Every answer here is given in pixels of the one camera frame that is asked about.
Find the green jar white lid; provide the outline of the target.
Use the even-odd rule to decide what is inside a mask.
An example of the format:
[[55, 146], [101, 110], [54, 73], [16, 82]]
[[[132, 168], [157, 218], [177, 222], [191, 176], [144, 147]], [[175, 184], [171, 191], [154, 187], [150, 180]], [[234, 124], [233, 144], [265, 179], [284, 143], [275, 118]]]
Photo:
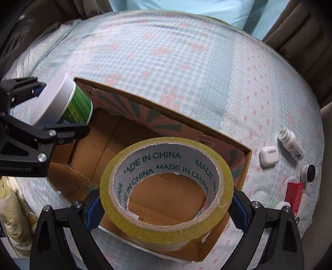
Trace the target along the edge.
[[57, 74], [35, 102], [29, 124], [43, 128], [51, 124], [89, 123], [93, 104], [66, 73]]

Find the red carton box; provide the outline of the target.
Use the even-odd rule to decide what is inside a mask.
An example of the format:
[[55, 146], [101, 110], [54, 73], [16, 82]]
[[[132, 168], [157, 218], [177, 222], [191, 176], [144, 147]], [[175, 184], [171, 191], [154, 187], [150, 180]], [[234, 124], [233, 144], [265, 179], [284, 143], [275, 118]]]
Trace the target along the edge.
[[290, 203], [294, 217], [297, 216], [300, 206], [304, 183], [303, 182], [289, 182], [286, 189], [285, 201]]

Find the white earbuds case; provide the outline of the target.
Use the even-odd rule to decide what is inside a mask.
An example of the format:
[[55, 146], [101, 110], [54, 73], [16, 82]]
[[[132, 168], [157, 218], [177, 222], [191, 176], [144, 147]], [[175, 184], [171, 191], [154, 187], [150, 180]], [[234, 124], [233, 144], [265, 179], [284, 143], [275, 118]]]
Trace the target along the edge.
[[279, 152], [276, 146], [263, 147], [259, 153], [261, 164], [264, 167], [270, 167], [278, 163]]

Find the yellow tape roll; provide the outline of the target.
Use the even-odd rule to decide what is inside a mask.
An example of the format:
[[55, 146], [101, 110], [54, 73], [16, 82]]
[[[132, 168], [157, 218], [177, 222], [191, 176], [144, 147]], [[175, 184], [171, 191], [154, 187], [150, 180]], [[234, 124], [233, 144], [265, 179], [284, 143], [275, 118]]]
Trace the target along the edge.
[[208, 146], [176, 137], [124, 149], [100, 182], [107, 217], [140, 245], [175, 251], [200, 241], [225, 216], [233, 178]]

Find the white supplement bottle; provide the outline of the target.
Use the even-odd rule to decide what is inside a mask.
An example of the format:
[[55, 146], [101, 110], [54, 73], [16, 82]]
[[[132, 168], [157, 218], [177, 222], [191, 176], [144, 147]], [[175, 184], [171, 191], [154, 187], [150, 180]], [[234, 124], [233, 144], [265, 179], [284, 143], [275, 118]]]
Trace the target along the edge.
[[291, 130], [286, 127], [281, 128], [277, 138], [294, 160], [301, 161], [305, 157], [306, 150], [304, 146]]

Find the white pillow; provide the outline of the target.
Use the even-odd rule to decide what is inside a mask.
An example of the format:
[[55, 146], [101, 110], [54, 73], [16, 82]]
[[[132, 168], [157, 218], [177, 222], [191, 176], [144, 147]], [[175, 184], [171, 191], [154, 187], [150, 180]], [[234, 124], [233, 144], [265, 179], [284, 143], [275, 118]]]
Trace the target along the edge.
[[1, 22], [1, 79], [30, 45], [53, 34], [61, 26], [73, 26], [76, 22], [80, 20], [69, 20], [63, 23], [56, 21], [44, 30], [41, 30], [40, 25], [46, 25], [28, 17], [17, 20], [15, 24], [10, 24], [9, 21]]

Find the patterned bed sheet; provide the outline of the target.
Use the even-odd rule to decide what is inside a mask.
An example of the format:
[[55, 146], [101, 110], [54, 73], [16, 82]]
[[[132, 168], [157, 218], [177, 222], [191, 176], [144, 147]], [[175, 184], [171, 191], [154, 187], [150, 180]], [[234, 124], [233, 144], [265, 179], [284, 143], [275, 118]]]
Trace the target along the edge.
[[[269, 46], [223, 22], [148, 10], [80, 19], [30, 45], [5, 77], [49, 82], [60, 72], [143, 97], [249, 147], [244, 192], [264, 206], [284, 198], [303, 165], [322, 169], [321, 112], [308, 83]], [[278, 140], [284, 127], [304, 146], [301, 161]], [[270, 167], [259, 157], [267, 146], [279, 152]]]

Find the light blue hanging cloth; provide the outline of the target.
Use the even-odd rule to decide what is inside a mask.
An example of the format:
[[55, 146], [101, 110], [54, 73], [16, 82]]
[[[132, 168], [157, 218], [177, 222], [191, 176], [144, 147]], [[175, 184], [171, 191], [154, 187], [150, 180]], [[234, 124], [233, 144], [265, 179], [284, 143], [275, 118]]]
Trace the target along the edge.
[[214, 17], [262, 40], [288, 0], [110, 0], [113, 11], [172, 10]]

